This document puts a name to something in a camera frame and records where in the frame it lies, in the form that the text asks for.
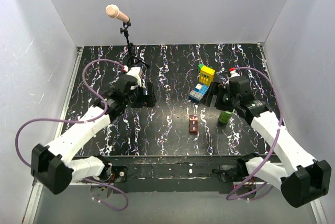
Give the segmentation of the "green lidded pill bottle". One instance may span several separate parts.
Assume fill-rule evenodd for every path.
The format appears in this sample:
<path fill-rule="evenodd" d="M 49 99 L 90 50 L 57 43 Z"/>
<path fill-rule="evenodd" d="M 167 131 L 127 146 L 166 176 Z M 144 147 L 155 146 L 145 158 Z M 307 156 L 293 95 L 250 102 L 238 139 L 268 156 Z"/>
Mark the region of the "green lidded pill bottle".
<path fill-rule="evenodd" d="M 219 115 L 219 122 L 222 124 L 227 124 L 230 120 L 230 118 L 232 117 L 232 115 L 234 114 L 235 110 L 233 109 L 232 111 L 221 111 L 220 115 Z"/>

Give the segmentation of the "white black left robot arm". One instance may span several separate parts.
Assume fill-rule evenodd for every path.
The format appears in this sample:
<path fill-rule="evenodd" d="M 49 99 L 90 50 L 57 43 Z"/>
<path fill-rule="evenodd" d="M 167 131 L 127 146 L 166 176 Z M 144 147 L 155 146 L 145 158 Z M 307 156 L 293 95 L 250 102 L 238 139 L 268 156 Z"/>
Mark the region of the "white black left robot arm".
<path fill-rule="evenodd" d="M 106 110 L 103 102 L 96 101 L 81 118 L 83 123 L 74 124 L 46 146 L 38 144 L 33 148 L 32 176 L 55 195 L 63 192 L 71 182 L 87 177 L 108 181 L 111 163 L 105 158 L 96 155 L 75 160 L 74 156 L 99 131 L 120 117 L 127 107 L 154 107 L 157 100 L 153 83 L 147 83 L 147 89 L 144 92 L 137 75 L 122 75 L 103 95 Z"/>

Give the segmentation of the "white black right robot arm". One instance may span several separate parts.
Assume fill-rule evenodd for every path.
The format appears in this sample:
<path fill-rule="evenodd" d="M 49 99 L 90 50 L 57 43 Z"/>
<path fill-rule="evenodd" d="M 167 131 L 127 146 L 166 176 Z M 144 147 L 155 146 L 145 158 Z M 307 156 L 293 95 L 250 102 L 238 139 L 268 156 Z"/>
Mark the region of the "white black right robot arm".
<path fill-rule="evenodd" d="M 330 164 L 326 160 L 318 161 L 295 141 L 271 107 L 253 96 L 248 78 L 232 75 L 225 84 L 213 82 L 206 105 L 210 105 L 213 96 L 216 96 L 217 109 L 237 112 L 271 145 L 269 153 L 275 153 L 282 163 L 278 166 L 251 153 L 239 158 L 236 168 L 223 171 L 225 176 L 237 176 L 243 181 L 257 177 L 279 189 L 295 208 L 328 194 Z"/>

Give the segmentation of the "brown weekly pill organizer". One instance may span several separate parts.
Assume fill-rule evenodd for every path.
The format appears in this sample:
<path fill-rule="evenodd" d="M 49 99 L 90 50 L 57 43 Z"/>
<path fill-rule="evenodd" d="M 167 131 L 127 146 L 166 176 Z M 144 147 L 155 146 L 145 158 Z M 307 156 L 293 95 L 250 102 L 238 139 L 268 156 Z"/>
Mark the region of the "brown weekly pill organizer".
<path fill-rule="evenodd" d="M 197 134 L 198 133 L 198 116 L 189 115 L 188 124 L 189 124 L 189 133 Z"/>

